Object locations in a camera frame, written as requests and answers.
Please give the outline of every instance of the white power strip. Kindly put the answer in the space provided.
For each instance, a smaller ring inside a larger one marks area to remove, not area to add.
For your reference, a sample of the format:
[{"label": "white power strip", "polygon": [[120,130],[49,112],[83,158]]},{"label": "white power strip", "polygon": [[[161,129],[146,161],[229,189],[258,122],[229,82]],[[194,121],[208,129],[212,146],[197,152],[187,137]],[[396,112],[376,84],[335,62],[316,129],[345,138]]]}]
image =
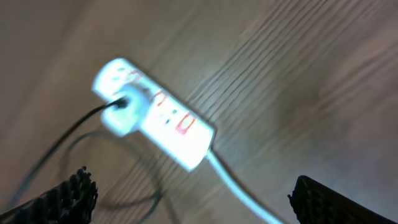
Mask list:
[{"label": "white power strip", "polygon": [[232,193],[268,223],[282,223],[255,202],[228,174],[210,150],[215,130],[169,92],[126,59],[107,63],[97,74],[92,90],[104,101],[127,99],[123,109],[108,108],[101,119],[115,135],[142,132],[186,170],[191,171],[207,156]]}]

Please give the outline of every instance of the electrical outlet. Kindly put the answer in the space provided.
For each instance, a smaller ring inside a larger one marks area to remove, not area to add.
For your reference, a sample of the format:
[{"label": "electrical outlet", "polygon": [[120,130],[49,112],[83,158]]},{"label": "electrical outlet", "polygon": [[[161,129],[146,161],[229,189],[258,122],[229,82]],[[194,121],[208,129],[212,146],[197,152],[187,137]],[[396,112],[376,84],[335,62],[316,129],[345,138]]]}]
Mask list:
[{"label": "electrical outlet", "polygon": [[126,59],[107,63],[92,90],[104,101],[132,98],[126,109],[110,108],[102,115],[102,122],[115,135],[138,130],[188,171],[206,156],[215,130]]}]

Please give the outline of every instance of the wood grain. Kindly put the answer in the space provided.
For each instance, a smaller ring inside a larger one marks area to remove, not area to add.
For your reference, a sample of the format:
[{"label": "wood grain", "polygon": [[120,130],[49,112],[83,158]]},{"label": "wood grain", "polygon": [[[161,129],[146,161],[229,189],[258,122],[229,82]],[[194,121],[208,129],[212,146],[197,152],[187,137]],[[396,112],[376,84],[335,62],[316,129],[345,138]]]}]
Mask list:
[{"label": "wood grain", "polygon": [[[48,47],[51,62],[41,59],[43,74],[17,89],[1,118],[1,192],[101,103],[93,77],[126,57],[217,128],[213,150],[287,223],[297,222],[287,194],[299,175],[398,222],[398,2],[95,0],[78,8],[62,47]],[[94,118],[74,137],[94,129],[105,131]],[[150,158],[166,190],[148,223],[261,223],[207,161],[188,174],[141,134],[125,141]],[[61,158],[24,200],[59,183]],[[154,190],[137,160],[93,138],[66,172],[87,165],[99,201],[123,203]],[[94,223],[134,223],[146,209],[97,209]]]}]

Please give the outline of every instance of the white cable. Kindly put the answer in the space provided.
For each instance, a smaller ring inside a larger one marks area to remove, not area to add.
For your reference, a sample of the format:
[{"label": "white cable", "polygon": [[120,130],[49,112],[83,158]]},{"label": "white cable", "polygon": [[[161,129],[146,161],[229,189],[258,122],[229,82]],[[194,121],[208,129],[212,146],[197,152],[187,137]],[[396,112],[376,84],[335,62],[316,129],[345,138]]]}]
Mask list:
[{"label": "white cable", "polygon": [[240,199],[240,201],[247,206],[253,213],[255,213],[259,218],[267,223],[283,223],[277,217],[275,217],[271,212],[267,211],[261,205],[253,200],[228,174],[223,165],[219,162],[216,155],[213,154],[211,149],[207,152],[207,159],[210,164],[217,171],[219,177],[228,186],[230,191],[235,194],[235,196]]}]

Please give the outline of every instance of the brown wood surface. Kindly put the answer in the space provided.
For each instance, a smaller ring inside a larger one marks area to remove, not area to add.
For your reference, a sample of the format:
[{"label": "brown wood surface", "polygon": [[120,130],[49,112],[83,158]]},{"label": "brown wood surface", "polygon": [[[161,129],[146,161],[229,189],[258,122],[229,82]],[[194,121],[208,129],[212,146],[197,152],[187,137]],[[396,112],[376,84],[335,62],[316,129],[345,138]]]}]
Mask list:
[{"label": "brown wood surface", "polygon": [[[287,195],[299,175],[398,222],[397,1],[6,2],[2,12],[19,13],[0,14],[2,196],[101,103],[93,78],[125,57],[217,128],[213,150],[287,223],[297,223]],[[96,129],[105,131],[93,118],[71,139]],[[207,161],[188,174],[139,133],[124,141],[155,162],[166,190],[148,223],[262,223]],[[138,157],[114,141],[84,141],[67,168],[63,150],[23,201],[82,165],[99,203],[154,190]],[[134,223],[145,210],[98,208],[94,223]]]}]

